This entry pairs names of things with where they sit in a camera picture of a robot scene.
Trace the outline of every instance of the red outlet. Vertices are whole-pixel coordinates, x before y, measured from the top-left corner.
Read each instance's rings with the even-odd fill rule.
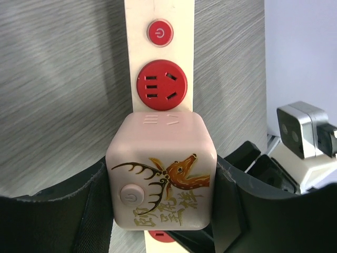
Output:
[[[174,62],[157,60],[142,68],[136,86],[144,104],[153,110],[167,111],[184,100],[187,78]]]
[[[157,230],[153,230],[153,231],[149,231],[149,234],[156,239],[157,241],[160,242],[174,242],[174,240],[172,239],[171,236],[169,236],[167,233],[165,233],[164,231],[157,231]]]

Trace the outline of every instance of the deer illustration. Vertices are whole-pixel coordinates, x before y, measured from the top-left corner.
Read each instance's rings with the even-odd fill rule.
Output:
[[[132,168],[129,169],[129,171],[132,171],[137,166],[142,167],[141,170],[136,174],[140,174],[144,172],[146,169],[151,170],[152,175],[148,178],[144,178],[144,180],[152,179],[155,176],[157,177],[161,176],[159,182],[151,182],[148,184],[149,186],[158,185],[161,187],[160,193],[150,195],[150,196],[158,196],[158,200],[151,201],[150,203],[154,204],[154,207],[147,212],[139,213],[139,215],[144,215],[146,213],[155,210],[163,199],[165,189],[166,189],[166,199],[169,199],[172,186],[181,190],[193,190],[200,187],[210,186],[210,175],[190,176],[192,166],[197,159],[196,154],[192,154],[184,161],[181,162],[175,161],[166,169],[164,168],[163,163],[159,159],[157,158],[149,158],[149,159],[155,164],[156,168],[138,162],[126,162],[112,168],[113,170],[121,166],[132,165]]]

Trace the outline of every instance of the socket holes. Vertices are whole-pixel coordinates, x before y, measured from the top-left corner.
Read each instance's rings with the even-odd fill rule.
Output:
[[[150,99],[151,98],[156,98],[156,97],[158,97],[158,94],[147,94],[146,97],[150,98]]]
[[[156,76],[146,76],[145,80],[157,80]]]
[[[158,86],[157,85],[147,85],[146,88],[147,89],[157,89]]]
[[[173,81],[177,80],[177,78],[175,76],[171,75],[170,73],[166,73],[166,76],[168,78],[171,78]]]
[[[171,98],[173,98],[175,96],[177,96],[176,92],[172,93],[171,95],[167,96],[166,98],[169,100],[169,99],[171,99]]]

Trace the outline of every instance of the white wall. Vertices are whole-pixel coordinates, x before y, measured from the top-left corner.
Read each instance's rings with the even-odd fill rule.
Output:
[[[265,0],[267,123],[276,108],[302,100],[337,125],[337,0]]]

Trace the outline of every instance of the white camera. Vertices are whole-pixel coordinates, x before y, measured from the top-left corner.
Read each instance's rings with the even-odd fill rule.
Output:
[[[317,126],[328,123],[322,109],[304,102],[292,103],[277,109],[283,144],[301,159],[317,157],[319,149]]]

